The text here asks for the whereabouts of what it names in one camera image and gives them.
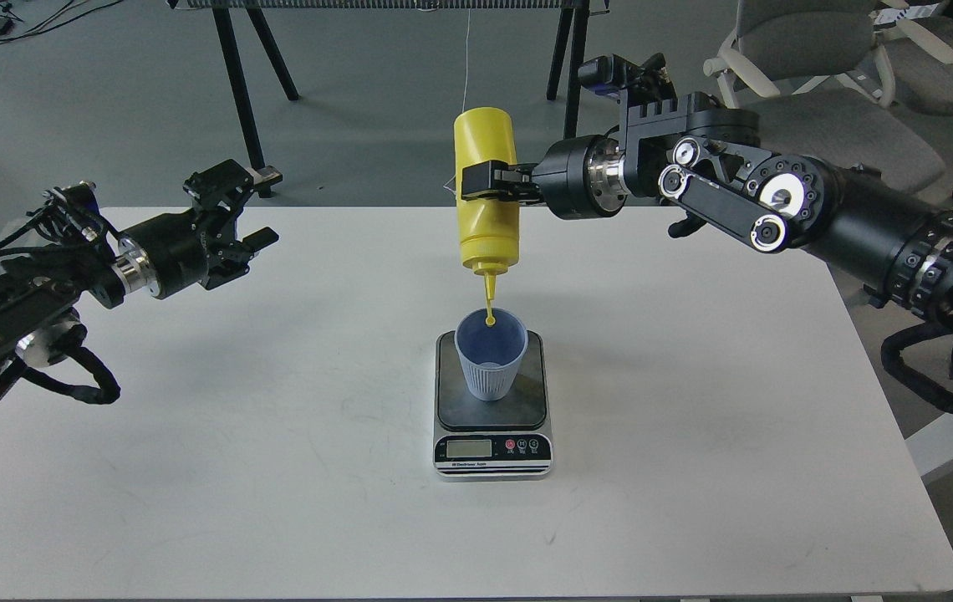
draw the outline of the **gray floor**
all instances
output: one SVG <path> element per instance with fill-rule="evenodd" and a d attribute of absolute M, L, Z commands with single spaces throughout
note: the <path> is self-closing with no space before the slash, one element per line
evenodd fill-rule
<path fill-rule="evenodd" d="M 17 12 L 34 22 L 57 4 L 18 3 Z M 679 91 L 715 91 L 701 65 L 731 28 L 734 3 L 613 5 L 610 15 L 592 18 L 589 56 L 641 61 L 663 51 Z M 464 95 L 467 108 L 500 106 L 512 115 L 522 161 L 540 160 L 561 135 L 563 103 L 543 98 L 555 12 L 474 11 L 471 20 L 462 11 L 270 12 L 305 95 L 297 104 L 279 90 L 250 24 L 239 12 L 233 17 L 266 157 L 286 178 L 277 197 L 259 203 L 450 205 L 440 186 L 453 172 L 451 123 Z M 946 177 L 921 197 L 945 202 L 953 118 L 894 113 L 944 157 Z M 579 132 L 603 132 L 615 118 L 613 102 L 585 94 Z M 105 205 L 185 205 L 186 176 L 245 155 L 206 12 L 135 0 L 0 46 L 0 230 L 36 207 L 42 188 L 83 179 L 98 183 Z M 871 354 L 885 335 L 913 323 L 899 309 L 859 305 L 858 283 L 835 278 Z M 928 349 L 917 359 L 941 373 L 943 352 Z M 935 418 L 880 376 L 905 435 Z M 929 491 L 953 543 L 953 476 Z M 953 592 L 927 599 L 953 601 Z"/>

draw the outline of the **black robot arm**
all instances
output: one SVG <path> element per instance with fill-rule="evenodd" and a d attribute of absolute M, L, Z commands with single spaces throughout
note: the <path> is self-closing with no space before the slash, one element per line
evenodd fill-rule
<path fill-rule="evenodd" d="M 240 278 L 262 248 L 278 240 L 263 228 L 244 239 L 236 220 L 251 195 L 282 179 L 269 167 L 247 171 L 224 161 L 186 180 L 192 207 L 163 213 L 119 232 L 99 214 L 94 184 L 79 183 L 44 193 L 41 208 L 0 242 L 0 399 L 19 378 L 90 404 L 109 404 L 120 389 L 105 365 L 83 347 L 86 328 L 76 301 L 90 293 L 107 309 L 134 290 L 165 298 L 201 283 L 212 289 Z M 44 247 L 8 245 L 34 230 Z M 118 252 L 107 242 L 112 236 Z M 38 369 L 71 358 L 97 386 L 65 385 Z"/>
<path fill-rule="evenodd" d="M 686 212 L 672 237 L 711 224 L 761 253 L 801 248 L 861 279 L 873 305 L 893 301 L 924 320 L 886 340 L 883 365 L 953 412 L 953 393 L 900 358 L 905 347 L 953 334 L 953 211 L 892 190 L 863 165 L 764 150 L 758 115 L 701 92 L 678 98 L 659 54 L 644 65 L 600 57 L 579 75 L 618 100 L 619 124 L 556 142 L 538 164 L 466 168 L 462 198 L 546 203 L 561 218 L 612 217 L 629 195 L 657 198 Z"/>

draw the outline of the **cup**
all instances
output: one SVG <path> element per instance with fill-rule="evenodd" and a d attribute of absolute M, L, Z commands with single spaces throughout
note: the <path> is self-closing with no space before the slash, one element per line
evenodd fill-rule
<path fill-rule="evenodd" d="M 454 348 L 469 392 L 478 400 L 500 400 L 510 392 L 522 357 L 529 348 L 529 331 L 517 316 L 492 309 L 495 325 L 484 323 L 486 309 L 478 309 L 458 324 Z"/>

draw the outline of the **scale platform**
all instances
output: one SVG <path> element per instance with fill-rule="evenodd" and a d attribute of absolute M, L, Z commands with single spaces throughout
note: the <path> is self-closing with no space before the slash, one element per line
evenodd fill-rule
<path fill-rule="evenodd" d="M 453 479 L 534 479 L 553 460 L 543 340 L 529 331 L 529 348 L 510 392 L 478 400 L 466 388 L 454 331 L 436 345 L 436 423 L 433 462 Z"/>

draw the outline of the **cable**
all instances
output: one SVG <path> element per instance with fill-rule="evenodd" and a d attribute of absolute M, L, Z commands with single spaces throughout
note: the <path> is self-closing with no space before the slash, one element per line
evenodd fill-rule
<path fill-rule="evenodd" d="M 469 16 L 466 17 L 466 85 L 461 89 L 461 112 L 466 111 L 466 96 L 469 95 L 469 26 L 472 24 L 473 10 L 469 8 Z"/>
<path fill-rule="evenodd" d="M 97 7 L 97 8 L 91 8 L 89 11 L 79 13 L 79 15 L 75 15 L 71 19 L 64 20 L 64 22 L 61 22 L 61 23 L 57 23 L 53 27 L 48 27 L 38 31 L 27 31 L 26 33 L 14 35 L 14 37 L 11 37 L 11 38 L 0 38 L 0 44 L 15 42 L 17 41 L 17 39 L 33 38 L 33 37 L 36 37 L 36 35 L 41 35 L 44 33 L 48 33 L 48 32 L 60 29 L 61 27 L 65 26 L 65 24 L 78 22 L 78 20 L 80 20 L 81 18 L 87 15 L 90 15 L 91 13 L 97 13 L 98 11 L 102 11 L 105 8 L 114 7 L 117 4 L 125 3 L 125 1 L 126 0 L 113 0 L 112 3 L 102 4 L 101 7 Z M 56 12 L 56 14 L 54 14 L 52 17 L 49 17 L 49 19 L 46 19 L 45 22 L 43 23 L 52 22 L 53 19 L 57 18 L 60 14 L 63 14 L 63 12 L 68 11 L 69 8 L 82 7 L 82 5 L 86 3 L 89 3 L 89 0 L 83 0 L 81 3 L 75 4 L 74 7 L 69 7 L 69 4 L 71 4 L 71 1 L 69 1 L 67 4 L 64 4 L 64 7 L 61 8 L 60 11 Z"/>
<path fill-rule="evenodd" d="M 9 42 L 18 41 L 18 39 L 33 38 L 33 37 L 36 37 L 36 35 L 41 35 L 44 33 L 54 31 L 56 29 L 60 29 L 61 27 L 65 26 L 65 24 L 78 22 L 79 19 L 87 15 L 90 15 L 90 13 L 95 13 L 95 12 L 104 10 L 105 8 L 114 7 L 115 5 L 119 3 L 125 2 L 125 0 L 113 0 L 112 3 L 102 4 L 101 7 L 91 8 L 90 10 L 79 13 L 78 15 L 75 15 L 67 20 L 64 20 L 63 22 L 51 24 L 56 22 L 57 19 L 60 19 L 60 17 L 63 17 L 63 15 L 68 14 L 68 12 L 71 12 L 75 10 L 76 8 L 83 7 L 83 5 L 87 3 L 90 3 L 90 1 L 91 0 L 79 0 L 79 1 L 68 0 L 68 2 L 64 3 L 62 7 L 57 8 L 56 12 L 53 12 L 52 15 L 49 15 L 48 17 L 46 17 L 44 20 L 42 20 L 41 23 L 34 24 L 34 26 L 28 28 L 27 31 L 25 31 L 24 33 L 21 33 L 19 35 L 13 35 L 13 37 L 11 38 L 0 38 L 0 45 L 8 44 Z M 2 7 L 3 5 L 7 5 L 7 0 L 0 0 L 0 5 L 2 5 Z M 23 21 L 17 15 L 14 15 L 11 12 L 11 10 L 5 10 L 3 12 L 5 13 L 7 18 L 18 20 L 19 22 Z"/>

